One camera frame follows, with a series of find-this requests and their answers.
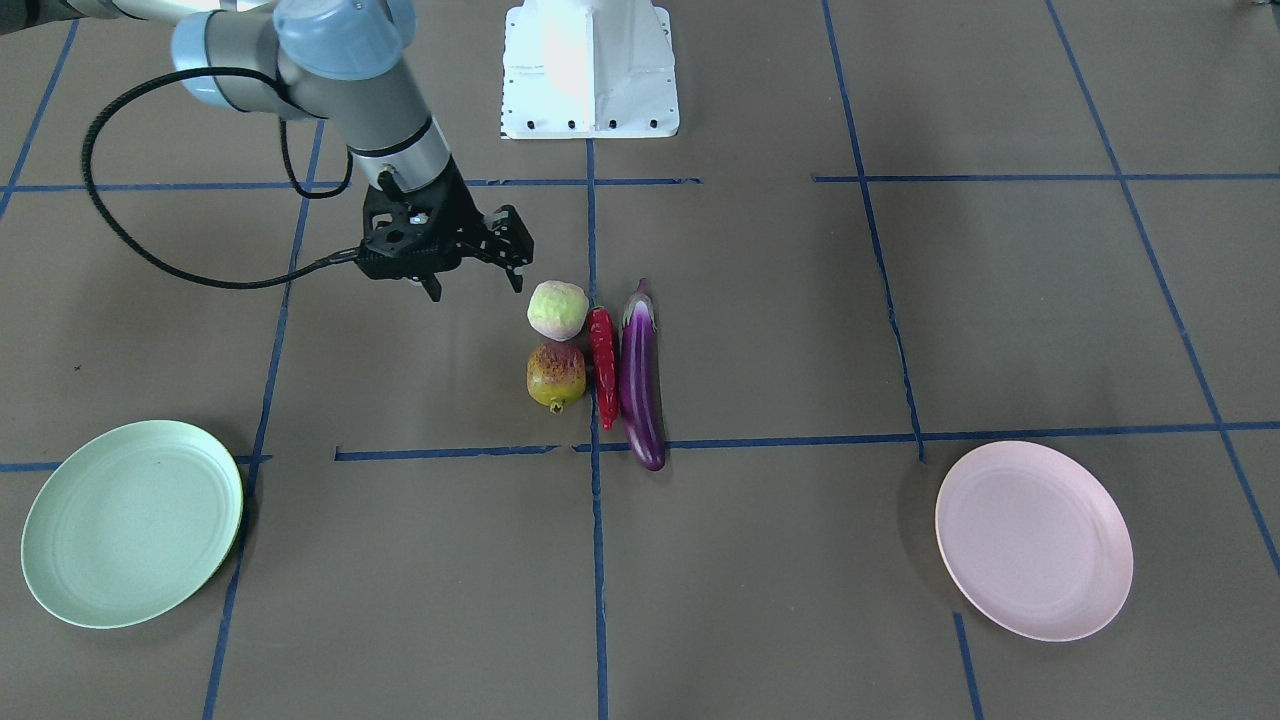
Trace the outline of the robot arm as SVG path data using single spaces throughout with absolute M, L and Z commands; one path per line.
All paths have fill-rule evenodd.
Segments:
M 347 263 L 372 281 L 410 281 L 439 301 L 439 274 L 474 258 L 524 287 L 534 242 L 517 210 L 480 211 L 404 60 L 417 17 L 410 1 L 5 1 L 3 32 L 79 19 L 172 27 L 173 70 L 111 100 L 79 151 L 84 191 L 106 227 L 150 265 L 193 284 L 264 290 Z M 128 104 L 168 86 L 239 113 L 325 120 L 346 145 L 348 186 L 367 178 L 361 240 L 283 275 L 219 281 L 150 252 L 110 213 L 93 176 L 99 136 Z

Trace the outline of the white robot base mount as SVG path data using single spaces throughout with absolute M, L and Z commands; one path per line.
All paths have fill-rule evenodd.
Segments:
M 504 18 L 500 137 L 668 138 L 671 15 L 650 1 L 525 1 Z

